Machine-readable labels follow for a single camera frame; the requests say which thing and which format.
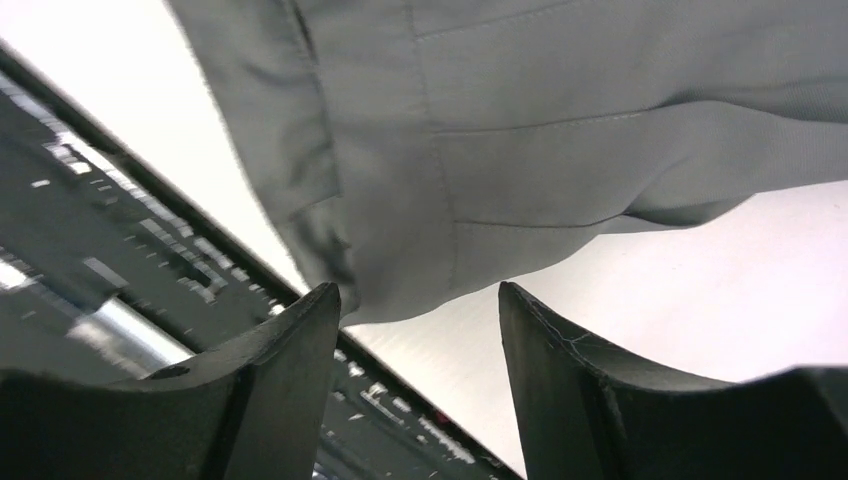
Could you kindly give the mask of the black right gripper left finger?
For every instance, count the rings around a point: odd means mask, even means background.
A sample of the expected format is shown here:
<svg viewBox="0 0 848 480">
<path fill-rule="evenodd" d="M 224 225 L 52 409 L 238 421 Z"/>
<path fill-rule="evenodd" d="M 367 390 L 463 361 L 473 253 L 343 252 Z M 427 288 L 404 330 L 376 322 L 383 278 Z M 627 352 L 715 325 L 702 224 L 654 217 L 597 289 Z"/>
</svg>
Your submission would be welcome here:
<svg viewBox="0 0 848 480">
<path fill-rule="evenodd" d="M 322 284 L 283 313 L 140 380 L 1 375 L 5 479 L 308 479 L 340 296 Z"/>
</svg>

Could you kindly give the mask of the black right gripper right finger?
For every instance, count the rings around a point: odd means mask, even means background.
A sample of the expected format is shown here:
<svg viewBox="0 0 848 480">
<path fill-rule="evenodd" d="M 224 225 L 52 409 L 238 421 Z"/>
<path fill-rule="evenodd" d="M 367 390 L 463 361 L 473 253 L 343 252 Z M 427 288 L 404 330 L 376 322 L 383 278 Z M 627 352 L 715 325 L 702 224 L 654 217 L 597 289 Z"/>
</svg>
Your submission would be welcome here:
<svg viewBox="0 0 848 480">
<path fill-rule="evenodd" d="M 729 383 L 628 351 L 517 284 L 498 299 L 529 478 L 846 477 L 845 368 Z"/>
</svg>

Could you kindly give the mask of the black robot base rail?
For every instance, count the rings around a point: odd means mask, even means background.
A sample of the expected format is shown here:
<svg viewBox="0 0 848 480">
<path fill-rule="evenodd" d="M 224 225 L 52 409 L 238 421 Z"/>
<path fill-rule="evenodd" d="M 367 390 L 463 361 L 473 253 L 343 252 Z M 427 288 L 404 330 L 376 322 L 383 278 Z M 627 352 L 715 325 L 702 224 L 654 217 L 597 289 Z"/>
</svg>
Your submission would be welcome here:
<svg viewBox="0 0 848 480">
<path fill-rule="evenodd" d="M 307 294 L 2 53 L 1 375 L 140 380 Z M 338 330 L 308 479 L 512 477 Z"/>
</svg>

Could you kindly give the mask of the grey pleated skirt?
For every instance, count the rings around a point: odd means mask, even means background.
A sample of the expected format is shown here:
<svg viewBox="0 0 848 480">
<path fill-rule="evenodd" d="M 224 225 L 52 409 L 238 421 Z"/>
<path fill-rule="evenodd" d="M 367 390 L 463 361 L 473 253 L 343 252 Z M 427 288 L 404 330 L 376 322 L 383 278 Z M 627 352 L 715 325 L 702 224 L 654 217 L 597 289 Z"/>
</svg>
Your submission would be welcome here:
<svg viewBox="0 0 848 480">
<path fill-rule="evenodd" d="M 349 325 L 847 176 L 843 1 L 174 1 Z"/>
</svg>

